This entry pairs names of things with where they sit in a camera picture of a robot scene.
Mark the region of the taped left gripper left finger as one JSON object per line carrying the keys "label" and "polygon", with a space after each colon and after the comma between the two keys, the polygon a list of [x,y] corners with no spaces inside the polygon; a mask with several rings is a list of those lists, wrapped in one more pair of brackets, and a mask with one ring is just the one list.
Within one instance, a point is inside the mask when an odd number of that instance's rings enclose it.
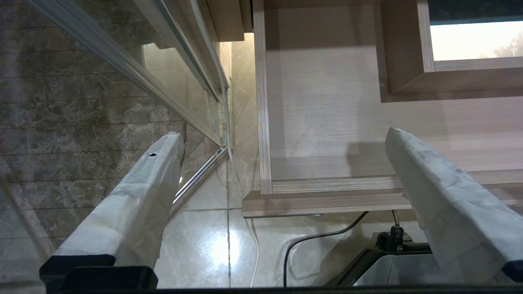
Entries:
{"label": "taped left gripper left finger", "polygon": [[157,140],[41,266],[47,290],[154,290],[162,236],[181,177],[184,141]]}

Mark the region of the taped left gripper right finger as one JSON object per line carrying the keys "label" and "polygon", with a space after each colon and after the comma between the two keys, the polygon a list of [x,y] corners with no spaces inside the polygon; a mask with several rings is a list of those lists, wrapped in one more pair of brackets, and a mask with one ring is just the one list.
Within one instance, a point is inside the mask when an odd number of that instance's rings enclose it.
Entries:
{"label": "taped left gripper right finger", "polygon": [[452,282],[522,282],[520,214],[431,146],[389,128],[385,152]]}

